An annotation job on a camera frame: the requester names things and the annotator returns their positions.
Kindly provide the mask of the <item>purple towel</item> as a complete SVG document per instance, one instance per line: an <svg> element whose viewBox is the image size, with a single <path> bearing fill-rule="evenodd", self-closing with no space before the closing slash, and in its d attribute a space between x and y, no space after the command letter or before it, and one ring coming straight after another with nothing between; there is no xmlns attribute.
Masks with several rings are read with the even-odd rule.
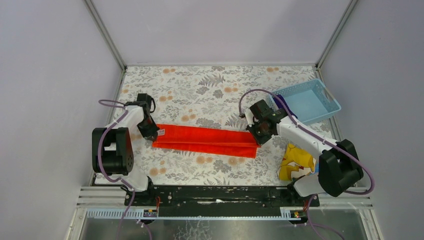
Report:
<svg viewBox="0 0 424 240"><path fill-rule="evenodd" d="M281 94L277 94L276 97L273 96L272 99L278 109L285 108L288 114L290 114L291 116L294 116L296 119L298 118L298 116L294 114L294 112L290 109L289 105L287 104L286 100Z"/></svg>

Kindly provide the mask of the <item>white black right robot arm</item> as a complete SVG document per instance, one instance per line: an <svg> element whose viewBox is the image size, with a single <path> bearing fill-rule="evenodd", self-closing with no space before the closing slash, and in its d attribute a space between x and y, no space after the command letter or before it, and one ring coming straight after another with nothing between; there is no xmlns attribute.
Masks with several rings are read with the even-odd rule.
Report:
<svg viewBox="0 0 424 240"><path fill-rule="evenodd" d="M244 111L246 129L259 145L273 136L283 136L311 154L317 161L315 172L293 180L288 187L299 197L327 193L338 197L364 177L352 142L324 138L287 110L273 110L260 100Z"/></svg>

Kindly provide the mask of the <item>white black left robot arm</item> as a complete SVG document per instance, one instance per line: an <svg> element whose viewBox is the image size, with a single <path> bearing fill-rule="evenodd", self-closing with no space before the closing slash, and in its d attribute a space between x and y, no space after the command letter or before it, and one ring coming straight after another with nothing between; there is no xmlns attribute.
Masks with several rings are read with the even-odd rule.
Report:
<svg viewBox="0 0 424 240"><path fill-rule="evenodd" d="M132 172L134 151L131 133L138 130L148 141L155 142L160 128L151 114L156 110L155 100L147 93L139 93L135 101L125 103L100 99L99 104L121 109L120 115L104 127L92 131L92 168L111 183L122 183L130 191L143 192L148 189L149 177Z"/></svg>

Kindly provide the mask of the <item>orange towel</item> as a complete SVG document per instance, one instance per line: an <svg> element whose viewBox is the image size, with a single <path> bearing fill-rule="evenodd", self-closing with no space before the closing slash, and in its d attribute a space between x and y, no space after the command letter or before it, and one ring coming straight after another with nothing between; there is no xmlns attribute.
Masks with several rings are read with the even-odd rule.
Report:
<svg viewBox="0 0 424 240"><path fill-rule="evenodd" d="M249 132L160 124L152 147L196 153L255 158L260 145Z"/></svg>

